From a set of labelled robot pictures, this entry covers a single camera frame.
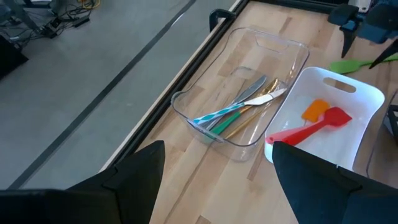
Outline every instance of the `green handle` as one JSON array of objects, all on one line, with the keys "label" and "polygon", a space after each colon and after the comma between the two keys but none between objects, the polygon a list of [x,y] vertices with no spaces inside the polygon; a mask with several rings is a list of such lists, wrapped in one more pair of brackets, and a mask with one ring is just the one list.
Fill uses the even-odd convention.
[{"label": "green handle", "polygon": [[215,134],[221,134],[232,122],[234,122],[238,117],[240,117],[242,114],[240,112],[236,112],[235,114],[232,114],[228,119],[223,121],[221,124],[215,126],[211,132]]},{"label": "green handle", "polygon": [[[398,60],[398,54],[391,55],[390,57],[384,59],[382,62],[390,62],[390,61],[393,61],[393,60]],[[373,63],[373,61],[363,61],[361,63],[361,65],[370,65],[372,63]]]}]

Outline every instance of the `red spatula handle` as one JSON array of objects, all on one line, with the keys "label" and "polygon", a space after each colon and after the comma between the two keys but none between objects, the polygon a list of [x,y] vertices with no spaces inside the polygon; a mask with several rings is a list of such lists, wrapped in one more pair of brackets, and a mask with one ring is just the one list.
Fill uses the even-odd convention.
[{"label": "red spatula handle", "polygon": [[321,120],[313,125],[309,125],[307,128],[302,129],[301,131],[297,131],[296,133],[287,136],[282,141],[286,144],[290,144],[291,146],[295,146],[326,125],[327,122],[325,122],[325,120]]}]

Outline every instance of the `transparent bin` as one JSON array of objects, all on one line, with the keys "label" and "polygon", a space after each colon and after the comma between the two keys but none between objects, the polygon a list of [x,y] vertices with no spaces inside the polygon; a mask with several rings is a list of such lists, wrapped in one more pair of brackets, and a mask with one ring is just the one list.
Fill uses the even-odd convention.
[{"label": "transparent bin", "polygon": [[[285,95],[251,108],[220,135],[189,121],[228,106],[262,75],[267,80],[258,91],[275,78],[288,87],[292,86],[309,55],[309,50],[301,43],[251,28],[237,28],[220,40],[207,61],[194,74],[196,80],[191,80],[186,90],[174,94],[172,107],[201,142],[232,160],[246,161],[252,157],[256,146],[263,144],[262,136]],[[262,112],[244,129],[229,139],[225,138],[259,110]]]}]

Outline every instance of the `wooden table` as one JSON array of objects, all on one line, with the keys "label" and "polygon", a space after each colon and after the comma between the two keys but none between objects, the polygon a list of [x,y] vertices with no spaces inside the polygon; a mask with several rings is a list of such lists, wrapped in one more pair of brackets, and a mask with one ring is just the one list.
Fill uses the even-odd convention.
[{"label": "wooden table", "polygon": [[[296,40],[312,50],[326,53],[330,60],[340,59],[343,34],[337,26],[327,22],[325,14],[250,2],[219,45],[225,42],[228,32],[237,27],[253,27]],[[388,44],[376,45],[356,39],[346,58],[376,58]],[[198,78],[214,57],[215,54],[208,56],[192,80]],[[366,166],[382,119],[398,87],[398,76],[392,72],[397,68],[398,63],[384,63],[372,70],[364,68],[349,75],[376,86],[386,96],[382,108],[371,120],[356,156],[354,170],[359,174],[366,175]],[[196,85],[199,91],[210,83]],[[231,161],[194,140],[172,108],[161,117],[141,147],[157,139],[165,141],[166,162],[151,223],[297,223],[273,165],[264,158],[262,144],[256,156],[247,162]],[[385,174],[377,169],[377,162],[371,165],[372,174]],[[397,186],[390,177],[391,171],[388,174],[381,175],[380,181]]]}]

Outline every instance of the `red spatula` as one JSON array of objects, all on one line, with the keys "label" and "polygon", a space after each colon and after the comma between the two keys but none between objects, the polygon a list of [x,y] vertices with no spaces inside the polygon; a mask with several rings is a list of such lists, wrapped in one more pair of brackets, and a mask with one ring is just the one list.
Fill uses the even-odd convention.
[{"label": "red spatula", "polygon": [[300,131],[297,131],[287,136],[286,138],[283,138],[282,141],[284,143],[295,146],[325,126],[340,128],[351,119],[352,117],[346,114],[342,109],[338,107],[332,107],[325,111],[323,120],[320,120],[312,125],[306,126]]}]

